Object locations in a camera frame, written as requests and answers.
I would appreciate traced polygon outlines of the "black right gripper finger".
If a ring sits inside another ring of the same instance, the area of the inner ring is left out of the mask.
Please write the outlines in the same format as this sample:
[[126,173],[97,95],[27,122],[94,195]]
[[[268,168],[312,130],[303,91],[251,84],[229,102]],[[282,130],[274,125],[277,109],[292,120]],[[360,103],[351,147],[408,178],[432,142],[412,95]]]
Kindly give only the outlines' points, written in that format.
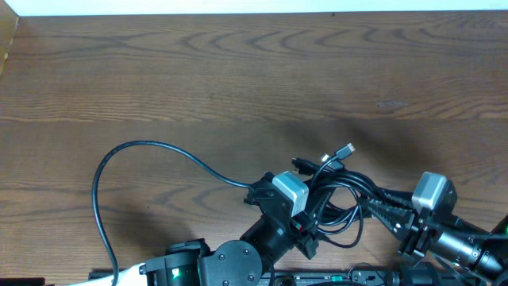
[[379,193],[379,196],[383,198],[383,203],[386,205],[405,209],[413,208],[411,192],[380,188]]
[[411,209],[394,207],[375,199],[364,199],[363,207],[371,212],[399,241],[408,236],[415,217]]

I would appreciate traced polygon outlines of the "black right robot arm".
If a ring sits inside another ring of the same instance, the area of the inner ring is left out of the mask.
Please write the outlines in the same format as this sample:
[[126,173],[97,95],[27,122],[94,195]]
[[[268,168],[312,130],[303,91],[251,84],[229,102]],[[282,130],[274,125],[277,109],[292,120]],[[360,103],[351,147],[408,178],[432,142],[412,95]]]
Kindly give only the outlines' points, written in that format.
[[400,241],[398,255],[417,265],[427,253],[458,265],[493,285],[507,283],[507,235],[486,232],[455,216],[451,180],[420,180],[409,199],[385,191],[360,204]]

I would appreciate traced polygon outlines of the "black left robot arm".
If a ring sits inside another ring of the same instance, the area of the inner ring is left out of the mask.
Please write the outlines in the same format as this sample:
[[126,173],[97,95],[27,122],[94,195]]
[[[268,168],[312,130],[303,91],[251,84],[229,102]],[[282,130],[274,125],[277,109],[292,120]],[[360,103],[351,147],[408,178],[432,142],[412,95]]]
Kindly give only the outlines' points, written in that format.
[[301,181],[293,172],[266,173],[248,186],[245,202],[260,219],[237,240],[211,250],[204,239],[168,246],[165,255],[124,271],[90,279],[105,285],[256,285],[287,252],[312,259],[319,246],[318,221],[332,187]]

